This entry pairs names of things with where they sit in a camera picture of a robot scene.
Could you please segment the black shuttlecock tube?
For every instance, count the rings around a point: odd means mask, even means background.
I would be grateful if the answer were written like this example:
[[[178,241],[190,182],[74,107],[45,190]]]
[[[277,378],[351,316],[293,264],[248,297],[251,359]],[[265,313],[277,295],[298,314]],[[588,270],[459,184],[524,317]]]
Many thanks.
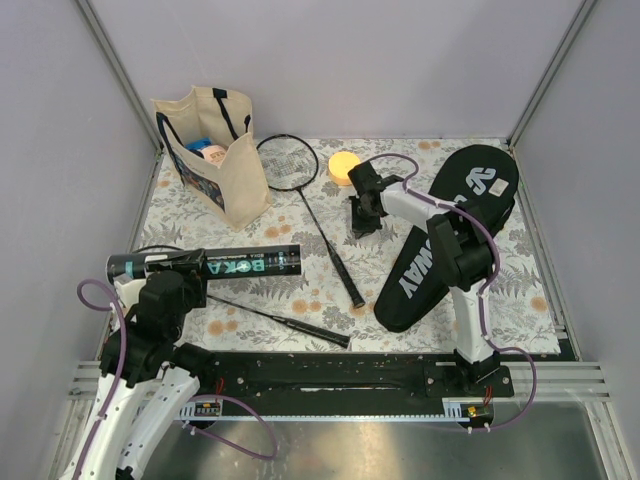
[[[158,271],[197,272],[205,280],[301,274],[299,245],[170,250],[112,255],[106,262],[110,282],[120,275],[144,279]]]

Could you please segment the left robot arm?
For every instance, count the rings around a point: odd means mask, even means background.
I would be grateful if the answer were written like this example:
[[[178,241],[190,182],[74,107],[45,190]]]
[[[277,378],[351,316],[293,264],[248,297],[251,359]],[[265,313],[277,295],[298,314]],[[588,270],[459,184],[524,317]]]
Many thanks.
[[[113,255],[108,296],[119,327],[103,348],[95,400],[66,479],[139,479],[179,410],[216,386],[207,352],[178,346],[186,315],[206,304],[201,250]]]

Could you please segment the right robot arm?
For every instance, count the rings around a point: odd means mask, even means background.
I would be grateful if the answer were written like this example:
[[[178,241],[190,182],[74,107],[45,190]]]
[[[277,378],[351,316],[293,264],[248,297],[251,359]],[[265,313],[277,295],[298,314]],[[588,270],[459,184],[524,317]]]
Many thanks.
[[[382,177],[369,161],[348,176],[361,218],[395,215],[427,233],[431,270],[449,288],[458,324],[455,383],[466,395],[480,394],[500,368],[488,325],[488,288],[500,267],[493,236],[469,207],[420,193],[409,187],[407,178]]]

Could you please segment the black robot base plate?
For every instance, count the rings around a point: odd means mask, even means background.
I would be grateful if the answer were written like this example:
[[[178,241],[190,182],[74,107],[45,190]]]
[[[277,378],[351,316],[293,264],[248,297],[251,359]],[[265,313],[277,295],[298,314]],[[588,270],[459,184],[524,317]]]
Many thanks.
[[[451,354],[210,352],[183,345],[171,364],[194,372],[200,394],[236,398],[263,416],[435,415],[446,399],[511,399],[501,365],[476,382]]]

